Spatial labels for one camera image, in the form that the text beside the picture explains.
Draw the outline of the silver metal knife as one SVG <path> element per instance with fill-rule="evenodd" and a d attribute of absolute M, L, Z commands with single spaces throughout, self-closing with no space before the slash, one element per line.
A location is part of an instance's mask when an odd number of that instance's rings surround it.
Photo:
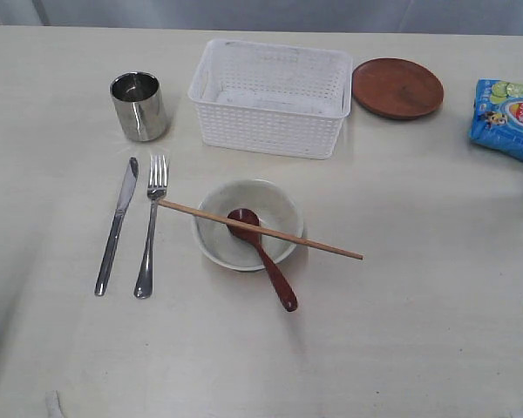
<path fill-rule="evenodd" d="M 104 296 L 110 279 L 112 264 L 115 258 L 122 223 L 137 184 L 139 176 L 139 163 L 135 157 L 130 157 L 119 192 L 112 226 L 105 245 L 105 252 L 101 261 L 98 278 L 94 288 L 96 296 Z"/>

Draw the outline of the steel metal cup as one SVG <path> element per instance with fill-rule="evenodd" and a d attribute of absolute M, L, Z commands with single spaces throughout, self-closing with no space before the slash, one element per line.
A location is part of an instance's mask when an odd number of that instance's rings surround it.
<path fill-rule="evenodd" d="M 165 134 L 169 118 L 154 75 L 142 71 L 122 74 L 112 81 L 110 94 L 127 139 L 149 142 Z"/>

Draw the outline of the brown wooden chopstick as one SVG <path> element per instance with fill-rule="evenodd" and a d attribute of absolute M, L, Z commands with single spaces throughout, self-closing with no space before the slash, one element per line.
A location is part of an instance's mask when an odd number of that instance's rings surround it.
<path fill-rule="evenodd" d="M 165 208 L 173 209 L 178 212 L 183 212 L 183 213 L 193 215 L 194 217 L 209 219 L 211 221 L 218 222 L 218 223 L 221 223 L 221 224 L 224 224 L 227 226 L 233 226 L 233 227 L 237 227 L 237 228 L 247 230 L 250 232 L 255 232 L 255 233 L 267 235 L 267 236 L 270 236 L 273 238 L 286 240 L 288 242 L 295 243 L 297 245 L 315 248 L 315 249 L 322 250 L 322 251 L 325 251 L 328 253 L 342 255 L 342 256 L 349 257 L 349 258 L 356 259 L 356 260 L 363 260 L 363 255 L 359 254 L 359 253 L 353 253 L 353 252 L 344 250 L 342 248 L 329 246 L 329 245 L 326 245 L 326 244 L 323 244 L 323 243 L 320 243 L 320 242 L 317 242 L 314 240 L 304 239 L 302 237 L 297 237 L 295 235 L 268 229 L 268 228 L 265 228 L 262 226 L 255 226 L 255 225 L 252 225 L 249 223 L 241 222 L 239 220 L 225 218 L 225 217 L 222 217 L 222 216 L 210 213 L 210 212 L 205 212 L 200 209 L 195 209 L 195 208 L 192 208 L 189 206 L 184 206 L 182 204 L 177 204 L 177 203 L 165 200 L 165 199 L 162 199 L 159 202 L 159 205 L 163 206 Z"/>

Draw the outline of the white plastic woven basket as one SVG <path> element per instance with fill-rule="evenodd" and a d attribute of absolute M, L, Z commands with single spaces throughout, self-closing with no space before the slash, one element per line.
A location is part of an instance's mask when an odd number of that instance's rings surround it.
<path fill-rule="evenodd" d="M 352 71 L 343 51 L 216 38 L 188 96 L 206 145 L 323 160 L 350 114 Z"/>

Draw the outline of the blue chips bag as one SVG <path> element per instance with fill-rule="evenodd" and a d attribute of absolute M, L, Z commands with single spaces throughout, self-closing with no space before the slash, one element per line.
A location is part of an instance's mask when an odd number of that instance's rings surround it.
<path fill-rule="evenodd" d="M 480 79 L 470 140 L 523 162 L 523 84 Z"/>

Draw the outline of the reddish wooden spoon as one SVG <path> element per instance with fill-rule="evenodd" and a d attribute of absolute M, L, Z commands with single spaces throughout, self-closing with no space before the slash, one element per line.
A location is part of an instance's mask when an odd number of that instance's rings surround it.
<path fill-rule="evenodd" d="M 235 209 L 228 214 L 229 219 L 259 226 L 260 221 L 257 215 L 246 208 Z M 228 230 L 238 239 L 249 243 L 261 258 L 263 265 L 268 273 L 268 277 L 275 289 L 275 292 L 287 312 L 294 312 L 298 308 L 298 301 L 289 282 L 283 276 L 279 267 L 267 255 L 262 246 L 262 235 L 243 228 L 228 226 Z"/>

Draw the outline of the brown wooden plate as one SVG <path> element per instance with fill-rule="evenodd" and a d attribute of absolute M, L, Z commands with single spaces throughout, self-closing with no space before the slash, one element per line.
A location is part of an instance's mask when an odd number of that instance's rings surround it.
<path fill-rule="evenodd" d="M 444 100 L 440 80 L 409 60 L 380 57 L 352 73 L 352 97 L 365 110 L 383 118 L 413 120 L 437 111 Z"/>

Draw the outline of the silver metal fork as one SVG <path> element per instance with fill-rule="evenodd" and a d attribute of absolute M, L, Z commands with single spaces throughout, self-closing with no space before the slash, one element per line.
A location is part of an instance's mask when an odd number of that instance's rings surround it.
<path fill-rule="evenodd" d="M 153 242 L 157 219 L 158 204 L 165 198 L 168 182 L 168 165 L 165 155 L 153 155 L 150 160 L 150 171 L 146 196 L 150 200 L 149 220 L 145 249 L 135 283 L 133 295 L 138 299 L 147 299 L 153 294 Z"/>

